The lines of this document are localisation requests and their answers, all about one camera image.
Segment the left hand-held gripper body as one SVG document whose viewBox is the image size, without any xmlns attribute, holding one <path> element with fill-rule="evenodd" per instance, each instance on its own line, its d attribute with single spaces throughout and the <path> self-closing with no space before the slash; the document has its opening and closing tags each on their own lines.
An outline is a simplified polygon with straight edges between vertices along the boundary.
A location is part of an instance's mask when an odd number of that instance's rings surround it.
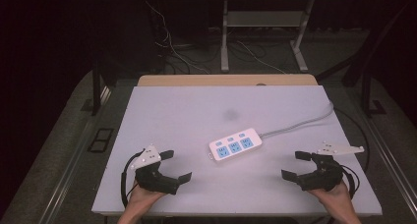
<svg viewBox="0 0 417 224">
<path fill-rule="evenodd" d="M 163 161 L 160 160 L 160 153 L 154 145 L 149 145 L 134 159 L 130 169 L 135 171 L 135 180 L 141 188 L 175 195 L 179 188 L 177 179 L 166 177 L 159 172 Z"/>
</svg>

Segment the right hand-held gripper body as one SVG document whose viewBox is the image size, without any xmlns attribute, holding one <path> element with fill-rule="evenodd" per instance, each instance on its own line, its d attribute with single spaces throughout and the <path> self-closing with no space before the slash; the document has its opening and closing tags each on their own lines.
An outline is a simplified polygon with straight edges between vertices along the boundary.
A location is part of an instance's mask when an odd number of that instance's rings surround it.
<svg viewBox="0 0 417 224">
<path fill-rule="evenodd" d="M 330 191 L 338 185 L 343 177 L 347 178 L 349 191 L 356 192 L 358 185 L 355 184 L 353 176 L 346 171 L 346 167 L 339 164 L 334 158 L 337 155 L 347 155 L 364 152 L 363 146 L 341 145 L 330 142 L 323 142 L 315 151 L 309 152 L 317 169 L 309 174 L 298 175 L 297 184 L 303 191 L 324 189 Z"/>
</svg>

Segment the person's left hand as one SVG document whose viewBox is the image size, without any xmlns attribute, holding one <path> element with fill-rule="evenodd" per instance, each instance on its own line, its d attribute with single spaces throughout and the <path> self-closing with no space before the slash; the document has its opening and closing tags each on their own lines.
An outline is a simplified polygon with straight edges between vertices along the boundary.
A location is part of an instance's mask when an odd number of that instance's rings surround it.
<svg viewBox="0 0 417 224">
<path fill-rule="evenodd" d="M 135 182 L 125 209 L 125 214 L 128 215 L 130 219 L 139 219 L 163 196 L 164 193 L 148 191 L 141 188 L 140 185 Z"/>
</svg>

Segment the person's right hand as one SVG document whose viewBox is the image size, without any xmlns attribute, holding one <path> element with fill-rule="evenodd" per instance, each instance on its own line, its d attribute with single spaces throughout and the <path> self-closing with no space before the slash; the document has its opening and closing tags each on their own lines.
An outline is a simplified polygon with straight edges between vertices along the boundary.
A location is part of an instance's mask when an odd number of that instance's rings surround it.
<svg viewBox="0 0 417 224">
<path fill-rule="evenodd" d="M 340 182 L 330 191 L 315 189 L 310 190 L 309 194 L 315 196 L 325 210 L 336 219 L 343 219 L 353 211 L 350 194 L 344 182 Z"/>
</svg>

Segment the white power strip blue sockets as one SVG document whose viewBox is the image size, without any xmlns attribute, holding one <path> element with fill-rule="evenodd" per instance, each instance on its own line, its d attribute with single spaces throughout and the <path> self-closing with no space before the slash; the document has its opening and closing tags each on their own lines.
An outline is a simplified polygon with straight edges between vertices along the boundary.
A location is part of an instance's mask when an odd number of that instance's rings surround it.
<svg viewBox="0 0 417 224">
<path fill-rule="evenodd" d="M 230 136 L 214 140 L 208 144 L 211 157 L 217 161 L 225 161 L 254 149 L 263 144 L 255 129 L 249 128 Z"/>
</svg>

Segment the black metal stand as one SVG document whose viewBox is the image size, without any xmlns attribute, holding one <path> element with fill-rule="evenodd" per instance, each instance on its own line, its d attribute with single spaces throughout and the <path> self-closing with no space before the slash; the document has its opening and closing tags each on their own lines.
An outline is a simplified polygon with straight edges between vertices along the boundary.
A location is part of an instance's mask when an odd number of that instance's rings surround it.
<svg viewBox="0 0 417 224">
<path fill-rule="evenodd" d="M 362 78 L 361 106 L 371 109 L 371 78 L 378 80 L 403 112 L 417 120 L 417 1 L 410 0 L 387 21 L 373 28 L 346 72 L 343 83 Z"/>
</svg>

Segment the black floor frame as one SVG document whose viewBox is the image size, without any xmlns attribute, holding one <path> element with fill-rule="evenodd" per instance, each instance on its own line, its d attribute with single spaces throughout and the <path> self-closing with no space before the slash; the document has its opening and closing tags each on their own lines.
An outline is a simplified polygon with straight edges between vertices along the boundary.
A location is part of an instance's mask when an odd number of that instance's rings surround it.
<svg viewBox="0 0 417 224">
<path fill-rule="evenodd" d="M 91 141 L 88 152 L 103 153 L 107 150 L 114 130 L 112 128 L 100 128 L 97 130 L 93 140 Z"/>
</svg>

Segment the metal floor rail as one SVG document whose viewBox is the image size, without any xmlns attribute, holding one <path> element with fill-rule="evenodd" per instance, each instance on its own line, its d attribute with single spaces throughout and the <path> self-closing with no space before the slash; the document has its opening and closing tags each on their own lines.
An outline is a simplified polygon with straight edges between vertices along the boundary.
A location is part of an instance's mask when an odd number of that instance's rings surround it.
<svg viewBox="0 0 417 224">
<path fill-rule="evenodd" d="M 53 224 L 59 209 L 62 206 L 62 203 L 65 200 L 65 197 L 75 179 L 84 153 L 87 151 L 92 133 L 94 132 L 94 128 L 101 114 L 101 107 L 106 104 L 110 95 L 111 90 L 107 86 L 98 92 L 98 110 L 94 116 L 90 116 L 87 120 L 75 147 L 75 151 L 71 156 L 68 165 L 64 169 L 64 172 L 62 173 L 57 186 L 54 188 L 52 197 L 42 212 L 38 224 Z"/>
<path fill-rule="evenodd" d="M 389 149 L 388 143 L 385 141 L 383 134 L 377 128 L 375 122 L 367 116 L 364 117 L 364 122 L 376 144 L 376 150 L 379 152 L 382 161 L 386 165 L 387 170 L 407 204 L 408 209 L 417 221 L 417 193 L 414 191 L 403 170 L 400 168 L 397 159 Z"/>
</svg>

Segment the grey metal desk frame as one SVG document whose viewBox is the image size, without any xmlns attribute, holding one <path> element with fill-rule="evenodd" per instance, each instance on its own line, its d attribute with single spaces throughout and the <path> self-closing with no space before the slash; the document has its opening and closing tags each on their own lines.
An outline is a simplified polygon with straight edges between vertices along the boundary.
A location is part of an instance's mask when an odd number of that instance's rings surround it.
<svg viewBox="0 0 417 224">
<path fill-rule="evenodd" d="M 300 45 L 310 20 L 315 0 L 308 0 L 300 11 L 233 11 L 228 1 L 223 2 L 220 45 L 220 71 L 229 72 L 227 31 L 229 28 L 298 28 L 297 36 L 289 42 L 293 56 L 301 72 L 308 67 Z"/>
</svg>

